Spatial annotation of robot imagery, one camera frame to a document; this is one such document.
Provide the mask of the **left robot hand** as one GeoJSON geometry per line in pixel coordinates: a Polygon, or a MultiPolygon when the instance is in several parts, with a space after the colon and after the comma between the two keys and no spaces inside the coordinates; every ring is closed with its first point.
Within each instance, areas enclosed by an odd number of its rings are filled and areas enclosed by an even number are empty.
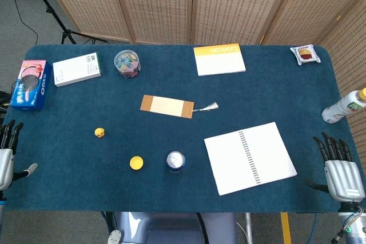
{"type": "Polygon", "coordinates": [[[30,176],[38,167],[37,163],[32,163],[21,172],[14,171],[18,138],[22,128],[23,122],[15,125],[14,119],[1,126],[1,193],[8,190],[14,181],[30,176]]]}

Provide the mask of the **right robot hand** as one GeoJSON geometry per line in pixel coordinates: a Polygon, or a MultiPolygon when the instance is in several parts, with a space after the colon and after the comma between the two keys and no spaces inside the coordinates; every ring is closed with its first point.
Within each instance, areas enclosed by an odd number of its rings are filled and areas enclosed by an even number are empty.
{"type": "Polygon", "coordinates": [[[325,141],[314,137],[324,162],[327,183],[314,183],[309,179],[305,184],[312,189],[328,193],[340,203],[360,203],[365,198],[361,174],[353,161],[348,144],[342,139],[336,140],[325,132],[325,141]]]}

